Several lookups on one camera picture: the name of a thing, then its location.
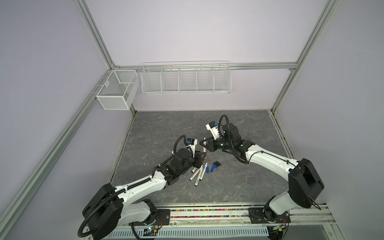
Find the gray table surface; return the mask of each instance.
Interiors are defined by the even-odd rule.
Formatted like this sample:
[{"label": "gray table surface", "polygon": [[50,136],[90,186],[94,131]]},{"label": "gray table surface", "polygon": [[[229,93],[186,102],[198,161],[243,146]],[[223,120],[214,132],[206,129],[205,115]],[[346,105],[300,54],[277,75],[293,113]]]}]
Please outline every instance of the gray table surface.
[{"label": "gray table surface", "polygon": [[[211,134],[205,125],[226,114],[244,139],[262,148],[287,156],[267,110],[137,112],[112,185],[123,185],[149,175],[153,167],[166,160],[175,140],[185,134],[201,140]],[[208,152],[205,162],[222,165],[205,173],[195,187],[188,171],[178,182],[153,192],[144,199],[154,204],[201,202],[266,202],[288,188],[288,182],[257,164],[242,164],[232,155],[217,150]]]}]

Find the wire rack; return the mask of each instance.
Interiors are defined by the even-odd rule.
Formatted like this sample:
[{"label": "wire rack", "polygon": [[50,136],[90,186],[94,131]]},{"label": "wire rack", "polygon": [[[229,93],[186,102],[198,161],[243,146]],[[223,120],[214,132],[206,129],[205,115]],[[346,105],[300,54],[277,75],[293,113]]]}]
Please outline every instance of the wire rack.
[{"label": "wire rack", "polygon": [[112,70],[96,97],[106,110],[129,110],[139,85],[136,70]]},{"label": "wire rack", "polygon": [[161,67],[143,64],[141,82],[145,94],[229,93],[231,72],[229,63]]}]

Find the robotic arm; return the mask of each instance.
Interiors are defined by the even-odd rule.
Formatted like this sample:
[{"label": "robotic arm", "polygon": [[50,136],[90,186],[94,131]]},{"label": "robotic arm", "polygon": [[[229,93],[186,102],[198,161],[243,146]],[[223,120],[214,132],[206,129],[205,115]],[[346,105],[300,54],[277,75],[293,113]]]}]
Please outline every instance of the robotic arm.
[{"label": "robotic arm", "polygon": [[[221,130],[223,118],[227,124],[223,125]],[[254,142],[241,139],[237,127],[229,123],[226,115],[222,115],[219,122],[210,122],[206,128],[212,133],[212,137],[200,141],[200,145],[209,151],[221,149],[233,154],[241,163],[259,164],[288,181],[289,189],[278,196],[273,196],[257,217],[274,223],[289,209],[297,206],[310,208],[324,189],[320,176],[309,160],[288,159],[267,151]]]},{"label": "robotic arm", "polygon": [[[186,148],[176,152],[178,142],[184,139]],[[118,225],[155,222],[157,209],[149,200],[132,204],[151,192],[159,191],[178,181],[191,167],[200,167],[206,152],[195,151],[197,139],[180,136],[174,145],[172,155],[163,163],[153,168],[152,174],[129,184],[112,187],[102,186],[83,210],[84,221],[78,230],[79,237],[92,234],[99,240],[107,236]],[[85,225],[89,231],[83,233]]]}]

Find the white wall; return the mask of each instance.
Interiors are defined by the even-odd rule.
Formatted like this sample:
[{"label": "white wall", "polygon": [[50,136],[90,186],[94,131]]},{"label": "white wall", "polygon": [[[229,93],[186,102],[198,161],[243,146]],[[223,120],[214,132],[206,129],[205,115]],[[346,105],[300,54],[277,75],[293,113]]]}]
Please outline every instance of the white wall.
[{"label": "white wall", "polygon": [[0,3],[0,214],[106,66],[70,0]]},{"label": "white wall", "polygon": [[383,238],[383,12],[383,1],[342,1],[277,110],[346,240]]},{"label": "white wall", "polygon": [[271,109],[289,73],[288,69],[233,70],[230,93],[145,95],[140,86],[133,105],[138,111]]},{"label": "white wall", "polygon": [[108,182],[131,116],[96,103],[8,240],[77,239],[81,212]]},{"label": "white wall", "polygon": [[116,65],[296,61],[326,0],[87,0]]}]

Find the black mounting plate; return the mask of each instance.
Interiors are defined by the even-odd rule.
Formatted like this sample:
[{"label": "black mounting plate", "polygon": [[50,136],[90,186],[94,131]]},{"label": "black mounting plate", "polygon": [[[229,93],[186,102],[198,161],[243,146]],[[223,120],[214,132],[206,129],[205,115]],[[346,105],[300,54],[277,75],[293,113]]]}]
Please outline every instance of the black mounting plate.
[{"label": "black mounting plate", "polygon": [[[251,223],[270,223],[264,219],[263,214],[264,207],[250,207],[248,208],[249,218],[251,219]],[[285,212],[281,215],[284,218],[285,223],[290,223],[291,219],[289,217],[288,212]],[[279,218],[275,223],[284,223],[284,221]]]},{"label": "black mounting plate", "polygon": [[[160,226],[161,221],[163,221],[163,226],[169,225],[169,219],[170,219],[170,210],[169,209],[158,209],[157,214],[156,214],[156,218],[155,218],[155,222],[153,224],[151,224],[151,226],[153,226],[153,225],[159,225]],[[135,226],[148,226],[148,225],[144,224],[143,222],[136,222],[134,225]]]}]

